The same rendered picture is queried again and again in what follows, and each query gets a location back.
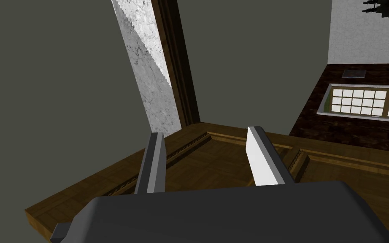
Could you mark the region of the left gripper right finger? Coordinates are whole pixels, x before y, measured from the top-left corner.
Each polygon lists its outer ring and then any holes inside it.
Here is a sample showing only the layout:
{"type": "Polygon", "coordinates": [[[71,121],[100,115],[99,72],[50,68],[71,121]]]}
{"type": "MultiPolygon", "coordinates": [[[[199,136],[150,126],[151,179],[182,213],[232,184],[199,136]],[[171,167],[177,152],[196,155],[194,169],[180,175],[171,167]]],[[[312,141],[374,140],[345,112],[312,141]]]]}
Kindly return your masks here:
{"type": "Polygon", "coordinates": [[[295,183],[261,126],[248,127],[246,155],[255,186],[295,183]]]}

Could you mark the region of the white gridded window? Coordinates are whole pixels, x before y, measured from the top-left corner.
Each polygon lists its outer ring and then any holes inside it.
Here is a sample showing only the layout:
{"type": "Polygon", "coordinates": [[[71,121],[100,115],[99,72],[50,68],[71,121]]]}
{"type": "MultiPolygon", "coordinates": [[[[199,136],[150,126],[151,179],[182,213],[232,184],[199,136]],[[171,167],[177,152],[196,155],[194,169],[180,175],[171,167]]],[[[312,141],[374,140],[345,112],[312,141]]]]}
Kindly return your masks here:
{"type": "Polygon", "coordinates": [[[389,122],[389,86],[330,84],[317,114],[389,122]]]}

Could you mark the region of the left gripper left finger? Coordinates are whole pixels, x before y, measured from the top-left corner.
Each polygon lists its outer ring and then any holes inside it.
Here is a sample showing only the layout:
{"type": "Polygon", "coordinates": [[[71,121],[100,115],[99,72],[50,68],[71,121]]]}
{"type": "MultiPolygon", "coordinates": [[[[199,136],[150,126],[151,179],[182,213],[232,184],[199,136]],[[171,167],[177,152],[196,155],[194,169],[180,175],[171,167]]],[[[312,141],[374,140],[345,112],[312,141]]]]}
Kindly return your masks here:
{"type": "Polygon", "coordinates": [[[166,149],[164,135],[162,132],[153,132],[145,147],[135,194],[164,192],[165,175],[166,149]]]}

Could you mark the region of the small grey wall plate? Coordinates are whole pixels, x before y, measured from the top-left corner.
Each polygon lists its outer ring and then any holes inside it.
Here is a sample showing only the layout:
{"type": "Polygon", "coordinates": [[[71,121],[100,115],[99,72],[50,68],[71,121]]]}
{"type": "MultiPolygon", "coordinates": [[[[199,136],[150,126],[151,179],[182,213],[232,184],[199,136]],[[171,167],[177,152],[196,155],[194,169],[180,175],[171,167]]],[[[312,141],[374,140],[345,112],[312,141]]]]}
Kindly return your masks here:
{"type": "Polygon", "coordinates": [[[366,70],[344,70],[342,78],[364,78],[366,76],[366,70]]]}

